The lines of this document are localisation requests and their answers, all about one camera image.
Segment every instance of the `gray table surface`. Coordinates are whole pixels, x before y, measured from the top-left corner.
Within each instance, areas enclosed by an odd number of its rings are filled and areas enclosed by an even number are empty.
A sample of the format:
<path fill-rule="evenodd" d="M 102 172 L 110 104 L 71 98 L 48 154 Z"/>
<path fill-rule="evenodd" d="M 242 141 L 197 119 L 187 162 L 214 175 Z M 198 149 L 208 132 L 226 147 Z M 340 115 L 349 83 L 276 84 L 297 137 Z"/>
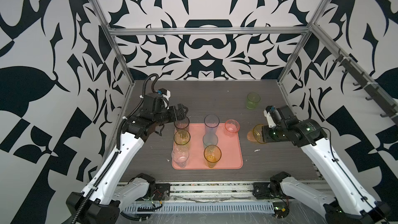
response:
<path fill-rule="evenodd" d="M 127 114 L 138 104 L 143 81 L 136 81 Z M 243 158 L 240 169 L 177 170 L 172 167 L 174 125 L 165 125 L 163 136 L 151 134 L 134 156 L 122 176 L 128 181 L 146 173 L 157 181 L 242 181 L 269 180 L 281 171 L 296 179 L 318 179 L 311 160 L 290 142 L 260 144 L 247 140 L 246 135 L 257 124 L 267 124 L 263 111 L 268 105 L 281 107 L 285 100 L 276 81 L 158 81 L 155 90 L 171 91 L 170 105 L 182 103 L 189 108 L 191 123 L 203 123 L 207 114 L 216 114 L 223 123 L 235 119 L 240 124 L 239 140 Z M 246 95 L 257 92 L 261 101 L 256 109 L 246 108 Z"/>

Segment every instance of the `wire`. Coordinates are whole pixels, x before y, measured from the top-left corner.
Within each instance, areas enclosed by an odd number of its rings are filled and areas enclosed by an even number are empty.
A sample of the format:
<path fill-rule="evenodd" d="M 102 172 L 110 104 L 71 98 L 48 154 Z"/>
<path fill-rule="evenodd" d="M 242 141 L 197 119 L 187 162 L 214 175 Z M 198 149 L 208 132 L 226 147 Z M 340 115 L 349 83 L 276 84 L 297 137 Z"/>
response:
<path fill-rule="evenodd" d="M 162 207 L 163 207 L 163 203 L 160 202 L 160 206 L 158 206 L 158 207 L 154 207 L 154 208 L 150 208 L 150 209 L 146 209 L 146 208 L 137 208 L 137 212 L 139 212 L 139 211 L 142 211 L 142 212 L 155 211 L 155 210 L 158 210 L 158 209 L 160 209 L 160 208 L 162 208 Z"/>
<path fill-rule="evenodd" d="M 338 160 L 336 160 L 336 158 L 334 157 L 334 154 L 333 154 L 332 147 L 331 147 L 331 131 L 330 131 L 328 128 L 326 128 L 326 127 L 322 127 L 322 128 L 324 128 L 324 129 L 326 129 L 326 130 L 329 131 L 329 146 L 330 146 L 331 156 L 333 157 L 333 162 L 335 162 L 335 163 L 341 168 L 341 170 L 344 172 L 344 174 L 346 175 L 346 177 L 348 178 L 348 180 L 351 182 L 351 184 L 354 186 L 354 188 L 356 189 L 356 191 L 358 192 L 358 194 L 362 197 L 361 200 L 365 201 L 365 202 L 369 205 L 369 207 L 371 207 L 371 208 L 372 208 L 384 221 L 387 222 L 387 224 L 390 224 L 390 222 L 388 222 L 388 221 L 386 220 L 386 218 L 383 216 L 383 214 L 381 214 L 381 213 L 380 213 L 378 210 L 376 210 L 372 205 L 370 205 L 370 203 L 366 200 L 366 197 L 364 197 L 364 196 L 362 195 L 362 193 L 359 191 L 359 189 L 355 186 L 354 182 L 351 180 L 351 178 L 347 175 L 347 173 L 346 173 L 346 172 L 344 171 L 344 169 L 341 167 L 341 165 L 339 164 Z"/>
<path fill-rule="evenodd" d="M 153 93 L 155 92 L 154 86 L 155 86 L 155 83 L 157 82 L 157 80 L 159 79 L 159 76 L 156 73 L 153 73 L 153 74 L 150 74 L 144 80 L 144 83 L 142 84 L 142 96 L 145 95 L 145 90 L 146 90 L 147 83 L 148 83 L 149 79 L 154 77 L 154 76 L 155 76 L 155 80 L 152 82 L 151 89 L 152 89 Z M 141 107 L 143 102 L 144 102 L 144 99 L 142 97 L 140 102 L 138 103 L 137 107 L 127 116 L 127 119 L 130 118 Z M 120 147 L 121 147 L 120 135 L 121 135 L 122 128 L 123 128 L 124 124 L 126 123 L 126 121 L 127 120 L 125 118 L 123 118 L 121 123 L 120 123 L 120 125 L 119 125 L 119 127 L 117 128 L 117 132 L 116 132 L 116 148 L 117 148 L 117 150 L 120 150 Z M 94 182 L 93 187 L 88 191 L 86 197 L 84 197 L 84 199 L 80 203 L 80 205 L 77 208 L 77 210 L 76 210 L 76 212 L 75 212 L 75 214 L 73 216 L 73 219 L 70 222 L 70 224 L 75 224 L 77 222 L 77 219 L 78 219 L 80 213 L 82 212 L 84 206 L 86 206 L 86 204 L 87 204 L 88 200 L 90 199 L 91 195 L 94 193 L 94 188 L 96 188 L 100 184 L 102 178 L 105 176 L 105 174 L 108 172 L 108 170 L 110 169 L 112 164 L 115 162 L 117 155 L 119 155 L 118 151 L 116 151 L 113 154 L 113 157 L 111 158 L 109 163 L 106 165 L 106 167 L 103 169 L 101 174 L 98 176 L 97 180 Z"/>
<path fill-rule="evenodd" d="M 130 181 L 127 184 L 129 184 L 134 179 L 136 179 L 136 177 L 131 178 Z"/>
<path fill-rule="evenodd" d="M 120 212 L 120 215 L 122 216 L 122 217 L 124 217 L 124 218 L 126 218 L 126 219 L 128 219 L 128 220 L 135 220 L 135 221 L 144 221 L 144 220 L 147 220 L 147 219 L 149 219 L 149 217 L 147 217 L 147 218 L 142 218 L 142 217 L 132 217 L 132 216 L 129 216 L 128 214 L 126 214 L 126 213 L 124 213 L 123 211 L 122 212 Z"/>
<path fill-rule="evenodd" d="M 279 200 L 282 200 L 285 203 L 286 208 L 289 209 L 289 205 L 285 202 L 285 200 L 283 200 L 281 197 L 276 197 L 276 198 L 278 198 Z"/>

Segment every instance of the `clear plastic cup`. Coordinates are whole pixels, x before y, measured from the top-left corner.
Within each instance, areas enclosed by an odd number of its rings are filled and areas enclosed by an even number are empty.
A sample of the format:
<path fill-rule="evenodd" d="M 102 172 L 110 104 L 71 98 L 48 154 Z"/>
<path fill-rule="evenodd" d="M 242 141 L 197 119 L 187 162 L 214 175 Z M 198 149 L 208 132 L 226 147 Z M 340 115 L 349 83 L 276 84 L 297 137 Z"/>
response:
<path fill-rule="evenodd" d="M 220 119 L 215 114 L 209 114 L 205 117 L 206 134 L 216 133 Z"/>
<path fill-rule="evenodd" d="M 240 125 L 236 120 L 230 119 L 225 122 L 224 133 L 228 137 L 234 137 L 238 133 Z"/>
<path fill-rule="evenodd" d="M 203 148 L 208 147 L 209 145 L 217 145 L 218 137 L 214 133 L 208 133 L 203 136 Z"/>
<path fill-rule="evenodd" d="M 178 130 L 174 134 L 174 142 L 179 146 L 186 146 L 189 148 L 191 140 L 191 134 L 187 130 Z"/>
<path fill-rule="evenodd" d="M 260 95 L 257 93 L 249 93 L 246 97 L 246 107 L 248 109 L 255 109 L 260 99 Z"/>
<path fill-rule="evenodd" d="M 177 130 L 187 130 L 189 132 L 189 118 L 185 117 L 181 121 L 175 121 L 174 126 Z"/>
<path fill-rule="evenodd" d="M 203 154 L 205 155 L 207 165 L 210 168 L 213 168 L 221 159 L 221 150 L 215 145 L 209 145 L 206 147 Z"/>
<path fill-rule="evenodd" d="M 189 150 L 185 146 L 175 146 L 172 151 L 172 159 L 179 167 L 184 168 L 189 158 Z"/>

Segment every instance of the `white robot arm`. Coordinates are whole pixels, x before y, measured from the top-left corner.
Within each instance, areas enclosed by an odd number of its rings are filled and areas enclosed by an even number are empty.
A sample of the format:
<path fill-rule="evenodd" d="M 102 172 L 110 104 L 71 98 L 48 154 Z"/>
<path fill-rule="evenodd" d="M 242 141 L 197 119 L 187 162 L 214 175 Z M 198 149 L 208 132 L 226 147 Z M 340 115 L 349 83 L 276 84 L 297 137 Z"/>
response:
<path fill-rule="evenodd" d="M 145 87 L 151 77 L 156 77 L 151 86 L 152 92 L 145 94 Z M 145 79 L 140 103 L 131 114 L 123 117 L 117 130 L 116 146 L 94 178 L 81 192 L 72 192 L 69 195 L 67 207 L 73 216 L 70 223 L 113 224 L 120 211 L 133 201 L 141 197 L 152 197 L 155 179 L 145 174 L 138 175 L 117 191 L 116 187 L 149 135 L 155 132 L 161 136 L 164 124 L 183 120 L 188 112 L 188 108 L 182 104 L 177 107 L 169 106 L 170 91 L 154 90 L 157 79 L 157 74 L 149 75 Z M 158 126 L 162 127 L 159 132 L 155 130 Z"/>
<path fill-rule="evenodd" d="M 385 219 L 390 212 L 388 205 L 376 201 L 361 186 L 316 121 L 299 121 L 288 106 L 278 109 L 269 106 L 264 115 L 268 126 L 262 129 L 263 142 L 290 141 L 300 147 L 326 179 L 336 198 L 301 184 L 286 172 L 271 178 L 271 194 L 301 201 L 325 217 L 328 223 L 376 223 Z"/>

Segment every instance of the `metal rail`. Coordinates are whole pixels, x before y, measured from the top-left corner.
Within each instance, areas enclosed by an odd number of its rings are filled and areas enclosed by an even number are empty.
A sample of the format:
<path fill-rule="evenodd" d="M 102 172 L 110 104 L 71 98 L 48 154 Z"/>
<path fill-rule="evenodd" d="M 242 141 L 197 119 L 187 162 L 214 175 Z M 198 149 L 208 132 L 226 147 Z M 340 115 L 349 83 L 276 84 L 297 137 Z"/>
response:
<path fill-rule="evenodd" d="M 312 33 L 322 42 L 325 47 L 346 69 L 344 73 L 349 73 L 357 83 L 355 86 L 361 86 L 369 95 L 366 100 L 374 100 L 376 104 L 385 112 L 380 114 L 381 117 L 389 117 L 398 126 L 398 106 L 397 102 L 367 73 L 365 70 L 352 59 L 333 39 L 318 25 L 310 26 Z"/>
<path fill-rule="evenodd" d="M 308 27 L 310 27 L 312 24 L 317 23 L 319 21 L 319 19 L 322 17 L 323 13 L 326 10 L 326 7 L 328 6 L 328 4 L 330 2 L 331 2 L 331 0 L 321 0 L 320 1 L 318 7 L 316 8 L 315 13 L 313 14 L 310 21 L 308 22 L 308 25 L 307 25 Z M 310 36 L 311 36 L 311 32 L 307 32 L 306 34 L 302 35 L 301 39 L 299 40 L 295 49 L 293 50 L 291 56 L 287 60 L 286 65 L 281 72 L 281 75 L 278 78 L 278 81 L 280 83 L 282 83 L 283 80 L 286 78 L 286 76 L 289 74 L 291 68 L 293 67 L 294 63 L 297 60 L 297 57 L 300 54 L 300 51 L 303 49 L 303 47 L 307 43 Z"/>
<path fill-rule="evenodd" d="M 301 34 L 307 27 L 109 28 L 112 36 L 198 34 Z"/>
<path fill-rule="evenodd" d="M 130 85 L 133 84 L 134 79 L 131 76 L 130 69 L 128 68 L 126 64 L 126 60 L 124 56 L 122 55 L 119 46 L 117 45 L 115 39 L 112 37 L 112 35 L 109 33 L 108 29 L 108 22 L 101 10 L 100 4 L 98 3 L 98 0 L 88 0 L 93 7 L 94 13 L 96 17 L 98 18 L 98 21 L 102 27 L 103 32 L 105 33 L 106 39 L 108 40 L 109 44 L 112 47 L 112 50 L 115 52 L 116 59 L 119 62 L 120 66 L 122 67 L 122 71 L 124 75 L 127 77 L 127 80 Z"/>

